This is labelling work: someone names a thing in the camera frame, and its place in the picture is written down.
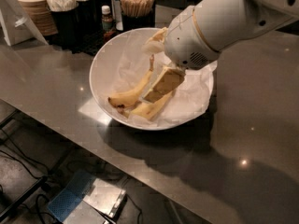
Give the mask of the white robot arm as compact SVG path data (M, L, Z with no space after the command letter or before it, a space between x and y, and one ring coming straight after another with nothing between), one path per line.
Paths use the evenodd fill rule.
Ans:
M149 82L142 99L160 100L184 80L184 70L200 70L233 44L264 35L299 17L299 0L203 0L169 24L164 54L171 60Z

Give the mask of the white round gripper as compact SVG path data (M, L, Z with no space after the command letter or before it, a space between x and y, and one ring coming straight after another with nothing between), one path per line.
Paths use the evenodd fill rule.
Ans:
M164 51L175 64L200 70L213 63L220 53L208 45L195 17L195 6L188 6L166 27L157 31L142 46L148 55ZM185 78L185 70L179 67L164 66L154 73L143 90L141 99L155 103L175 90Z

